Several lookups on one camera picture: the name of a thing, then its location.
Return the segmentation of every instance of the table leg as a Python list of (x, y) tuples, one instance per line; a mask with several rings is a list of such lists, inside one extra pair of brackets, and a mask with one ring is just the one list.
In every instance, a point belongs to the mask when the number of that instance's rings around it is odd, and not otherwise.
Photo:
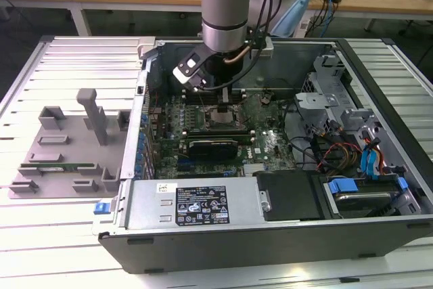
[(0, 20), (9, 20), (10, 16), (6, 10), (6, 7), (0, 7)]
[(372, 18), (372, 19), (368, 20), (368, 22), (364, 26), (365, 32), (369, 32), (373, 28), (373, 25), (374, 25), (375, 21), (376, 21), (375, 18)]
[(80, 37), (90, 37), (92, 35), (89, 23), (87, 22), (86, 13), (84, 9), (77, 3), (70, 9), (72, 19), (74, 20), (76, 30)]

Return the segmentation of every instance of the black plastic cover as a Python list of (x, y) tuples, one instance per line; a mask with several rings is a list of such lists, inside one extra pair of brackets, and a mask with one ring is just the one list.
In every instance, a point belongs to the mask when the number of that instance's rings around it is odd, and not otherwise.
[(266, 221), (317, 220), (330, 217), (320, 174), (288, 170), (256, 174), (259, 191), (268, 193)]

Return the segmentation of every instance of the motherboard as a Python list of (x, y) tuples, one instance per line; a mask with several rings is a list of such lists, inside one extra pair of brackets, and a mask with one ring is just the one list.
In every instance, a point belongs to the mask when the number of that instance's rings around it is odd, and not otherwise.
[(248, 177), (296, 166), (281, 128), (285, 103), (272, 93), (239, 92), (226, 106), (205, 93), (150, 102), (155, 179)]

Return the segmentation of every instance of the blue clip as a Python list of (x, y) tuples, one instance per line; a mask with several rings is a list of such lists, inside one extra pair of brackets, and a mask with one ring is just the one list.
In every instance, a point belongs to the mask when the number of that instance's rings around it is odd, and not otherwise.
[(363, 150), (363, 154), (361, 156), (361, 170), (363, 173), (367, 170), (367, 158), (368, 158), (368, 151)]
[(110, 203), (106, 202), (98, 202), (95, 204), (95, 209), (93, 210), (94, 215), (109, 215), (110, 212)]
[(405, 189), (407, 189), (409, 186), (407, 185), (407, 182), (405, 180), (404, 177), (399, 177), (398, 178), (398, 184), (400, 185), (401, 189), (404, 191)]
[(328, 183), (332, 194), (340, 192), (358, 192), (354, 179), (333, 179)]
[(370, 156), (368, 158), (368, 163), (367, 163), (367, 175), (373, 177), (373, 179), (378, 179), (378, 176), (374, 174), (374, 163), (376, 161), (377, 156), (378, 155), (376, 154), (376, 152), (372, 150), (370, 152)]
[(363, 173), (371, 176), (373, 179), (378, 179), (378, 176), (374, 174), (374, 163), (376, 162), (377, 154), (374, 150), (363, 150), (361, 156), (361, 170)]

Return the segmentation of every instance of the white sticker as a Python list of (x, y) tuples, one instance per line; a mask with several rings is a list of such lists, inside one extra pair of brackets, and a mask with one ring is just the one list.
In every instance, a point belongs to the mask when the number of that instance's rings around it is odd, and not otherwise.
[(39, 167), (40, 172), (64, 172), (63, 167)]
[(156, 193), (173, 193), (176, 192), (177, 183), (158, 183), (156, 184)]

